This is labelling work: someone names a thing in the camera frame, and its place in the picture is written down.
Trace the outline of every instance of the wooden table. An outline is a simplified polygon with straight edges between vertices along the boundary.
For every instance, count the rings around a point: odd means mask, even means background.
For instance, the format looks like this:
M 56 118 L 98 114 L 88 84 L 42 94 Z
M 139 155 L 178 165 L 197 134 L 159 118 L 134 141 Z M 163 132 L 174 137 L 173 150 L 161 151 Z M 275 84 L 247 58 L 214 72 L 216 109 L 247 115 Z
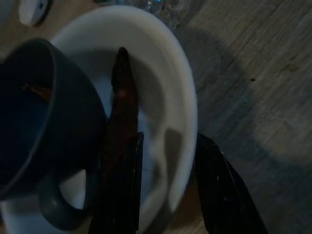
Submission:
M 54 0 L 39 27 L 0 26 L 0 56 L 97 6 Z M 245 180 L 270 233 L 312 233 L 312 0 L 204 0 L 180 28 L 199 131 Z M 190 187 L 167 233 L 206 233 Z

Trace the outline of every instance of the black handle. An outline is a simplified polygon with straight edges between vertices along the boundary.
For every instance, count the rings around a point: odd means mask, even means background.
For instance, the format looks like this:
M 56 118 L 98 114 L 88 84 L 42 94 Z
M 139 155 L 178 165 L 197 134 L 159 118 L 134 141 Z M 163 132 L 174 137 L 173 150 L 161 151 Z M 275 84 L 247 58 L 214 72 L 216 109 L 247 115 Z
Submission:
M 100 183 L 98 162 L 85 168 L 86 193 L 83 209 L 71 206 L 62 196 L 57 174 L 48 174 L 37 185 L 39 206 L 43 216 L 56 228 L 61 230 L 74 230 L 93 213 L 93 201 Z

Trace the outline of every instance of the dark blue mug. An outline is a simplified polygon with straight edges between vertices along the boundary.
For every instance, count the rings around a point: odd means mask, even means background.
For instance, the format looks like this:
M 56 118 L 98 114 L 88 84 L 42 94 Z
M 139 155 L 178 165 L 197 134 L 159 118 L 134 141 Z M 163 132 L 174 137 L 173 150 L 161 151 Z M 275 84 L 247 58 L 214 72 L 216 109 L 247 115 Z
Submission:
M 77 228 L 93 212 L 100 183 L 97 152 L 107 123 L 87 76 L 50 42 L 33 39 L 1 65 L 0 201 L 37 193 L 55 227 Z M 45 100 L 25 87 L 51 90 Z M 68 204 L 59 183 L 86 170 L 84 208 Z

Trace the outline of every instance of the dark object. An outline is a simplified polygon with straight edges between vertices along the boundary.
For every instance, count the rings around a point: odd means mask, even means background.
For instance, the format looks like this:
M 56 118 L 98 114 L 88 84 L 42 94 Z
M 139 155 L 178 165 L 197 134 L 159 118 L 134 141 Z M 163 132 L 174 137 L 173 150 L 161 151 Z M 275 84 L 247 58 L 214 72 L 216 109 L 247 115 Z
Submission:
M 125 158 L 110 173 L 92 219 L 89 234 L 135 234 L 139 225 L 144 134 L 130 139 Z
M 209 234 L 267 234 L 241 177 L 206 136 L 197 135 L 198 193 Z
M 50 103 L 21 89 L 25 84 L 52 89 Z M 0 200 L 37 191 L 49 222 L 76 228 L 92 213 L 96 153 L 107 121 L 94 86 L 51 43 L 34 39 L 1 66 L 0 107 Z M 87 173 L 84 210 L 71 207 L 58 188 L 81 169 Z
M 104 184 L 90 234 L 121 234 L 138 228 L 143 134 L 137 134 L 137 88 L 123 47 L 117 54 L 111 83 L 113 108 L 100 156 Z
M 116 57 L 111 81 L 114 100 L 101 153 L 104 178 L 123 160 L 127 142 L 137 134 L 138 95 L 129 55 L 121 47 Z

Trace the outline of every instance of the mug handle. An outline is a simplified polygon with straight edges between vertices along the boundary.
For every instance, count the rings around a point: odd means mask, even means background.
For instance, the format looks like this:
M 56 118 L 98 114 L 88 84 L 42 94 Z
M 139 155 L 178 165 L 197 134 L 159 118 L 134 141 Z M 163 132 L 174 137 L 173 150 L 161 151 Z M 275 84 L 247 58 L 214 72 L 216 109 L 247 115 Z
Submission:
M 85 168 L 85 171 L 86 192 L 83 209 L 71 206 L 63 198 L 55 172 L 49 173 L 37 185 L 41 213 L 48 222 L 58 229 L 74 230 L 93 213 L 93 202 L 101 181 L 98 159 L 95 164 Z

